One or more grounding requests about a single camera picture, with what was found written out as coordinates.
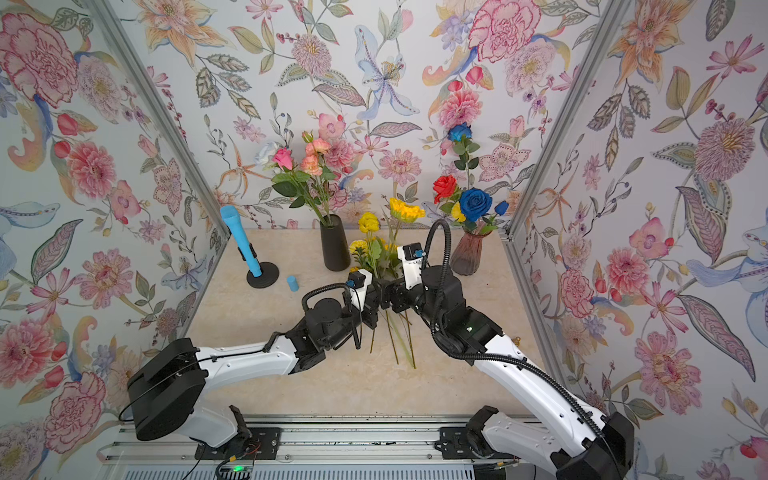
blue cylinder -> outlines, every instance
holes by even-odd
[[[288,277],[288,286],[290,287],[290,291],[292,292],[299,291],[299,282],[296,281],[296,277],[294,277],[293,275]]]
[[[221,207],[219,211],[221,212],[221,219],[224,220],[224,223],[230,228],[232,236],[235,237],[237,246],[240,248],[243,257],[245,257],[245,263],[248,264],[248,269],[253,276],[261,276],[261,265],[259,265],[259,261],[250,252],[250,242],[245,234],[245,230],[243,230],[243,224],[240,222],[240,213],[237,211],[237,208],[232,205],[226,205]]]

wall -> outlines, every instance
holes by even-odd
[[[637,426],[628,478],[768,478],[767,15],[634,2],[514,232],[571,391]]]
[[[92,478],[222,243],[80,2],[0,8],[0,478]]]
[[[430,219],[444,216],[432,202],[432,183],[443,174],[509,199],[508,219],[607,7],[599,0],[111,4],[154,68],[218,200],[250,226],[272,228],[309,228],[313,213],[288,210],[291,201],[270,189],[271,169],[254,157],[277,142],[300,162],[305,130],[332,140],[333,206],[347,223],[381,212],[393,194],[421,204]],[[464,121],[482,145],[471,178],[444,144],[446,131]]]

red rose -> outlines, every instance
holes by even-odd
[[[62,135],[77,135],[78,134],[78,121],[70,117],[67,114],[61,114],[56,119],[58,129]]]
[[[45,374],[45,388],[52,389],[57,387],[59,383],[64,379],[64,369],[61,365],[57,365],[53,370]]]
[[[453,192],[456,191],[456,179],[453,175],[444,175],[435,180],[435,185],[432,187],[435,191],[435,205],[440,203],[443,198],[450,198]]]
[[[68,141],[58,141],[53,146],[53,153],[59,158],[66,158],[69,156],[69,152],[72,150],[72,146]]]
[[[59,360],[64,354],[67,352],[67,343],[66,342],[59,342],[56,347],[53,349],[53,353],[51,354],[51,360],[56,362]]]

tabletop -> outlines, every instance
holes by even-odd
[[[195,346],[265,342],[272,332],[284,332],[299,322],[305,293],[346,280],[346,271],[331,272],[324,267],[318,230],[246,233],[259,260],[280,268],[280,278],[264,290],[248,286],[247,265],[234,238],[230,238],[187,332]],[[423,245],[426,234],[426,230],[400,230],[398,244]],[[461,235],[461,231],[452,231],[454,247]],[[346,236],[351,242],[363,234],[347,230]],[[443,243],[439,230],[429,256],[432,265],[440,263]],[[290,275],[298,279],[300,286],[295,293],[286,281]],[[467,304],[485,313],[510,337],[521,337],[521,350],[532,362],[543,366],[498,233],[485,238],[478,272],[459,279]],[[333,292],[324,295],[341,298]],[[341,349],[327,352],[323,362],[306,372],[239,382],[211,392],[207,398],[235,405],[249,415],[472,415],[484,405],[509,415],[530,415],[486,374],[467,362],[447,357],[413,311],[409,311],[409,320],[415,369],[403,358],[400,348],[399,364],[396,362],[386,321],[380,314],[374,336],[372,330],[363,327],[360,350],[350,340]]]

black vase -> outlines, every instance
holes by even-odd
[[[320,225],[320,241],[323,244],[323,261],[332,272],[349,268],[349,247],[346,244],[344,225],[338,215],[331,215],[331,227]]]

